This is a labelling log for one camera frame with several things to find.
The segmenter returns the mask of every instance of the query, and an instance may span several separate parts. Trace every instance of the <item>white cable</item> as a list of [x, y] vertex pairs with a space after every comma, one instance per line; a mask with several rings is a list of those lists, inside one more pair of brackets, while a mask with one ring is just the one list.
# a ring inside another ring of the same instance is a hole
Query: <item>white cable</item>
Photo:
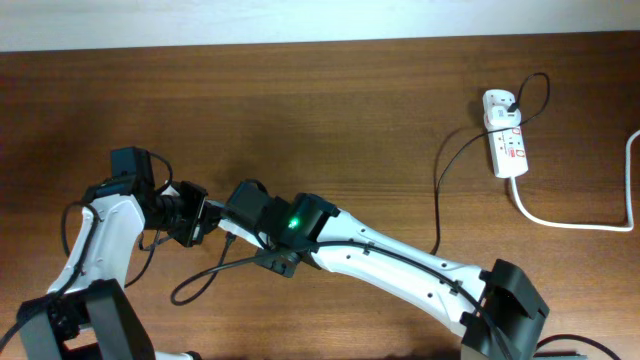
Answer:
[[538, 219], [537, 217], [531, 215], [527, 209], [522, 205], [522, 201], [520, 201], [520, 196], [518, 195], [518, 187], [516, 185], [516, 178], [511, 177], [511, 189], [513, 192], [513, 198], [516, 201], [516, 205], [518, 209], [522, 212], [524, 216], [526, 216], [529, 220], [538, 223], [540, 225], [552, 226], [564, 229], [581, 229], [581, 230], [604, 230], [604, 231], [619, 231], [619, 232], [628, 232], [633, 230], [633, 210], [631, 209], [631, 143], [633, 140], [640, 135], [640, 130], [636, 131], [631, 135], [629, 140], [627, 140], [627, 147], [625, 151], [626, 161], [624, 167], [624, 183], [625, 183], [625, 202], [627, 204], [627, 219], [628, 222], [624, 226], [609, 226], [609, 225], [590, 225], [590, 224], [563, 224], [556, 223], [551, 221], [546, 221], [542, 219]]

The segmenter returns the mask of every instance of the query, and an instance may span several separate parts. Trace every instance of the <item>black bracket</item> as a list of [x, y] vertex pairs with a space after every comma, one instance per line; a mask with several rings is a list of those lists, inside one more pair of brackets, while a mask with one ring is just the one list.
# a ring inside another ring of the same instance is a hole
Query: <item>black bracket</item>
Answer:
[[[522, 269], [509, 262], [498, 259], [493, 270], [483, 271], [480, 279], [486, 282], [483, 309], [496, 323], [513, 359], [530, 360], [549, 307]], [[460, 322], [467, 327], [462, 338], [462, 360], [505, 360], [482, 318], [464, 313]]]
[[151, 155], [128, 147], [111, 152], [111, 177], [85, 192], [83, 201], [110, 195], [132, 195], [145, 218], [145, 229], [166, 231], [184, 247], [200, 245], [220, 220], [220, 208], [206, 202], [207, 191], [189, 181], [174, 182], [178, 196], [155, 189]]
[[[31, 360], [152, 360], [153, 345], [118, 282], [98, 280], [87, 289], [51, 302], [51, 296], [27, 301], [18, 319], [37, 311], [20, 330]], [[97, 343], [77, 349], [64, 344], [91, 325]]]
[[[316, 242], [330, 217], [340, 214], [333, 204], [313, 194], [300, 193], [293, 203], [272, 198], [255, 181], [238, 185], [222, 212], [222, 217], [250, 233], [264, 233], [276, 248], [300, 249]], [[313, 263], [307, 254], [293, 254], [258, 263], [277, 274], [292, 277], [300, 261]]]

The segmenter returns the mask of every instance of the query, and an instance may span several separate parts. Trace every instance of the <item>green led light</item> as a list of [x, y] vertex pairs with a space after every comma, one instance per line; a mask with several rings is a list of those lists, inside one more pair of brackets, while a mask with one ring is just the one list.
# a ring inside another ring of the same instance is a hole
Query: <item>green led light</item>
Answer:
[[300, 220], [298, 220], [298, 218], [293, 218], [291, 219], [291, 221], [289, 221], [289, 229], [295, 229], [298, 227], [299, 224], [300, 224]]

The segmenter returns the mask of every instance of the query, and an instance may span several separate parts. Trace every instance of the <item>white wall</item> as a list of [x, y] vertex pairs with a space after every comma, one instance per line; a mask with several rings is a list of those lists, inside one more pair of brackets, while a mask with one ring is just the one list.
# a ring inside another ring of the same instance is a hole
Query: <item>white wall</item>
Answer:
[[638, 0], [0, 0], [0, 51], [639, 29]]

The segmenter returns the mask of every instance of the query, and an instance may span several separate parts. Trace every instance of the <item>wood grain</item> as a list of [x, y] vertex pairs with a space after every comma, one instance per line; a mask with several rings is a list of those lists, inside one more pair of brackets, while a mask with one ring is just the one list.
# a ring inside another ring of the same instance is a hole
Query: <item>wood grain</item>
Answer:
[[[1, 54], [0, 329], [63, 266], [63, 206], [109, 175], [109, 150], [128, 145], [164, 155], [177, 179], [212, 198], [259, 178], [273, 194], [319, 194], [430, 249], [434, 172], [481, 129], [482, 93], [517, 91], [534, 71], [549, 73], [553, 93], [524, 129], [524, 203], [550, 220], [622, 223], [624, 144], [640, 128], [638, 44], [635, 32]], [[541, 82], [527, 88], [525, 115], [543, 92]], [[439, 255], [485, 268], [496, 258], [518, 264], [551, 307], [544, 335], [585, 335], [637, 357], [638, 231], [529, 222], [493, 176], [487, 149], [473, 145], [448, 174]], [[638, 208], [637, 164], [632, 177]], [[459, 346], [417, 308], [309, 267], [293, 279], [255, 266], [229, 271], [195, 303], [173, 307], [171, 290], [212, 266], [222, 245], [214, 234], [200, 248], [163, 246], [127, 291], [158, 349], [206, 359], [376, 359], [443, 358]], [[252, 253], [238, 243], [230, 257]], [[131, 272], [144, 257], [134, 252]], [[3, 354], [24, 356], [17, 338]]]

